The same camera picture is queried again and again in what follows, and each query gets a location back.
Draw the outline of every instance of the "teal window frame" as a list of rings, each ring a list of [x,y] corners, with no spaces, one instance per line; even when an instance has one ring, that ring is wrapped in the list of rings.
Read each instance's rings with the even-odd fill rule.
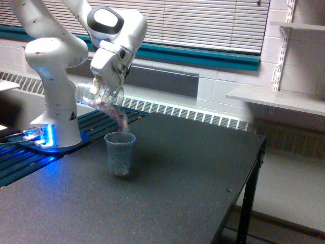
[[[89,49],[93,49],[90,38],[76,35],[84,40]],[[12,40],[34,40],[21,27],[0,25],[0,38]],[[258,71],[259,55],[236,54],[230,52],[209,51],[184,47],[173,47],[144,43],[136,53],[138,58],[180,63],[189,66],[207,68],[227,68],[236,70]]]

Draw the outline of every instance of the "cinder block wall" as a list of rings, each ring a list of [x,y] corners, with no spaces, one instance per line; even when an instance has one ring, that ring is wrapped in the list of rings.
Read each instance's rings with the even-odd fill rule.
[[[248,120],[265,119],[282,124],[325,131],[325,118],[313,114],[276,108],[268,114],[268,106],[245,103],[225,98],[225,94],[240,85],[261,86],[271,89],[273,69],[279,59],[282,33],[270,21],[285,21],[286,0],[271,0],[268,24],[258,72],[197,68],[183,65],[136,59],[134,65],[145,69],[173,72],[199,77],[198,97],[190,99],[165,92],[128,86],[126,93],[147,96],[166,102],[176,101],[219,113],[244,117]],[[294,22],[325,25],[324,0],[297,0]],[[24,42],[0,39],[0,70],[15,70],[35,74],[24,59]],[[283,70],[281,90],[325,97],[325,32],[292,30]]]

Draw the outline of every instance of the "white shelf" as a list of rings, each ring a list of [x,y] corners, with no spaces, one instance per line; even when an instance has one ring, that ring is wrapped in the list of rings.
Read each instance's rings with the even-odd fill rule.
[[[271,21],[270,24],[278,25],[281,27],[290,27],[290,28],[294,28],[294,29],[306,29],[306,30],[311,30],[311,31],[325,31],[324,25],[286,23],[286,22],[277,22],[277,21]]]
[[[226,97],[325,116],[325,100],[308,95],[241,85],[228,93]]]
[[[14,83],[14,82],[10,82],[10,81],[0,79],[0,92],[2,92],[4,90],[10,90],[10,89],[18,88],[18,87],[20,87],[20,85]]]

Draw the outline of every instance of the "window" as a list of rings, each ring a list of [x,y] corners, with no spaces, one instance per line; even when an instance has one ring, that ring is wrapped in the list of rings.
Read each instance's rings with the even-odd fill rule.
[[[60,0],[44,0],[69,31],[87,32]],[[146,43],[260,54],[270,0],[88,0],[92,6],[133,8],[148,21]],[[0,24],[21,26],[0,0]]]

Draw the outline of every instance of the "radiator vent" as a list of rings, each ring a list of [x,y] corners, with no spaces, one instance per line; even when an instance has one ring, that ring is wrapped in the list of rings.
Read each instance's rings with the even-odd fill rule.
[[[18,89],[23,92],[44,94],[41,80],[35,77],[0,72],[0,79],[19,84],[20,87]],[[321,133],[306,132],[268,123],[256,125],[242,121],[237,117],[132,96],[125,96],[122,106],[146,113],[158,112],[234,130],[253,132],[267,137],[267,148],[279,149],[318,159],[325,158],[325,135]]]

